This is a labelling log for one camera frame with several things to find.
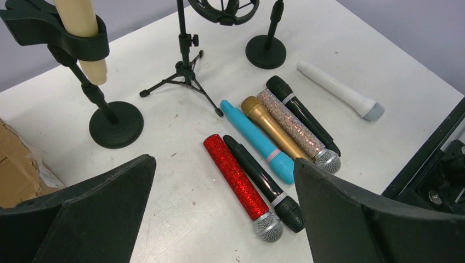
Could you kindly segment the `slim black microphone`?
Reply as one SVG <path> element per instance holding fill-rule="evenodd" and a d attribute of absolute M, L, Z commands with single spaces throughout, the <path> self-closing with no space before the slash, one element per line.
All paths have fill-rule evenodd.
<path fill-rule="evenodd" d="M 272 76 L 266 87 L 329 149 L 341 156 L 333 137 L 297 98 L 292 88 L 279 76 Z"/>

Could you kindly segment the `brown cardboard box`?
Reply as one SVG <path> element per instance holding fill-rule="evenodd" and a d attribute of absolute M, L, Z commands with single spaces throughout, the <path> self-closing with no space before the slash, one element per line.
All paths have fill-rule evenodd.
<path fill-rule="evenodd" d="M 38 151 L 1 120 L 1 207 L 12 208 L 64 188 Z"/>

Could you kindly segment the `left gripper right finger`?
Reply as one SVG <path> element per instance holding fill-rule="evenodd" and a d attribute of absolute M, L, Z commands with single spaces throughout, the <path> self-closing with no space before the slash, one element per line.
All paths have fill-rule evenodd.
<path fill-rule="evenodd" d="M 464 216 L 382 197 L 297 158 L 314 262 L 464 262 Z"/>

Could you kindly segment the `red glitter microphone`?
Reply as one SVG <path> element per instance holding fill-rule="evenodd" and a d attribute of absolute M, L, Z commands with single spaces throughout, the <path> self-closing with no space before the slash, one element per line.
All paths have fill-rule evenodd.
<path fill-rule="evenodd" d="M 203 145 L 253 221 L 257 236 L 267 243 L 277 242 L 283 235 L 281 220 L 270 211 L 220 135 L 207 137 Z"/>

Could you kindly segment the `clip mic stand round base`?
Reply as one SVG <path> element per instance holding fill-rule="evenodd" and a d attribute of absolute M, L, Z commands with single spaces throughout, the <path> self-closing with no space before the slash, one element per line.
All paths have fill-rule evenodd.
<path fill-rule="evenodd" d="M 84 95 L 97 106 L 89 121 L 92 139 L 104 148 L 123 148 L 141 135 L 144 119 L 141 112 L 124 101 L 106 102 L 105 95 L 84 74 L 80 60 L 98 61 L 109 55 L 106 25 L 96 15 L 98 34 L 78 37 L 66 31 L 54 2 L 6 1 L 1 19 L 21 46 L 45 44 L 62 66 L 69 68 L 81 84 Z"/>

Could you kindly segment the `white grey microphone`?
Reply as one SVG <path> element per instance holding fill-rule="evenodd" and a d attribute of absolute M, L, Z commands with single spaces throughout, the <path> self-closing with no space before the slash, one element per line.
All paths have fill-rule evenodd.
<path fill-rule="evenodd" d="M 349 105 L 366 121 L 375 122 L 385 113 L 385 108 L 379 102 L 361 95 L 309 62 L 299 61 L 297 70 Z"/>

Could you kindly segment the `tripod shock mount stand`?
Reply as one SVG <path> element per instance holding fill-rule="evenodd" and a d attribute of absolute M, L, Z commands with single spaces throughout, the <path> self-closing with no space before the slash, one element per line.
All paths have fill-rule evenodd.
<path fill-rule="evenodd" d="M 241 4 L 240 1 L 221 1 L 220 9 L 216 9 L 210 4 L 209 1 L 189 1 L 189 3 L 194 11 L 196 11 L 201 17 L 207 19 L 208 21 L 223 26 L 233 26 L 241 25 L 251 20 L 258 10 L 260 1 L 250 0 L 245 4 Z M 215 113 L 219 117 L 223 117 L 223 111 L 216 106 L 216 104 L 196 79 L 194 69 L 197 61 L 203 57 L 204 51 L 200 50 L 193 59 L 190 59 L 190 48 L 199 46 L 199 36 L 196 34 L 189 34 L 186 31 L 184 1 L 177 0 L 176 4 L 180 28 L 178 42 L 182 59 L 175 65 L 175 74 L 169 76 L 166 79 L 163 79 L 149 89 L 142 90 L 139 93 L 139 96 L 145 98 L 153 91 L 165 84 L 175 84 L 190 88 L 204 95 L 209 103 L 213 106 Z"/>

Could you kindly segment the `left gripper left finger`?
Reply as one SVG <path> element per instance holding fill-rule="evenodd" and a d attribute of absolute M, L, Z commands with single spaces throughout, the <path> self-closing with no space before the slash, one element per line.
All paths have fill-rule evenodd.
<path fill-rule="evenodd" d="M 2 208 L 1 262 L 129 262 L 155 171 L 155 158 L 144 154 Z"/>

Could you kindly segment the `silver glitter microphone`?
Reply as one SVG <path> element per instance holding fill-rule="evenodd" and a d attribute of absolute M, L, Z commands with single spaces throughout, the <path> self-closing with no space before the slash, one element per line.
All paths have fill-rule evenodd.
<path fill-rule="evenodd" d="M 330 174 L 340 170 L 342 164 L 339 155 L 329 150 L 269 89 L 262 90 L 258 99 L 319 168 Z"/>

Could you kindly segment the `blue microphone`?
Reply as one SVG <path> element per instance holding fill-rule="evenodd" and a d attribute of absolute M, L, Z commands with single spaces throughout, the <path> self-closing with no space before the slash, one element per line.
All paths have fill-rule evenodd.
<path fill-rule="evenodd" d="M 294 184 L 294 161 L 264 135 L 237 107 L 222 100 L 220 108 L 229 122 L 257 150 L 277 177 L 288 185 Z"/>

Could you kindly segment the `cream microphone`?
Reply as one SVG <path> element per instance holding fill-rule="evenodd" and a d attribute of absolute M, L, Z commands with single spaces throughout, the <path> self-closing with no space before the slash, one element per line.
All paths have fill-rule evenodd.
<path fill-rule="evenodd" d="M 91 0 L 54 0 L 66 31 L 78 37 L 94 37 L 98 34 L 96 14 Z M 81 68 L 91 83 L 103 85 L 107 81 L 105 59 L 80 60 Z"/>

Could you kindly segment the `gold microphone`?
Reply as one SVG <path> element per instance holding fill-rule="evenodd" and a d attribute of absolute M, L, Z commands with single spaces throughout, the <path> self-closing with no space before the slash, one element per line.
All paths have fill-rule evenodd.
<path fill-rule="evenodd" d="M 244 114 L 257 124 L 269 138 L 291 159 L 311 158 L 294 142 L 294 140 L 281 128 L 265 105 L 255 96 L 249 96 L 241 104 Z"/>

